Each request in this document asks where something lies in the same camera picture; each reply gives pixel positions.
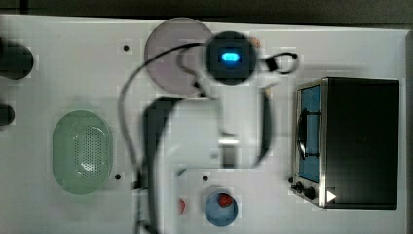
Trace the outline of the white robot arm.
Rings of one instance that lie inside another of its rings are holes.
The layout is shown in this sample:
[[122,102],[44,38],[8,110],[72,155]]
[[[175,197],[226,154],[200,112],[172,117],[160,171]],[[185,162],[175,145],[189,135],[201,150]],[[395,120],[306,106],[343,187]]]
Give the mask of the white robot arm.
[[173,234],[177,179],[189,169],[251,169],[272,139],[264,90],[280,76],[248,38],[224,31],[201,46],[200,98],[159,97],[142,117],[150,234]]

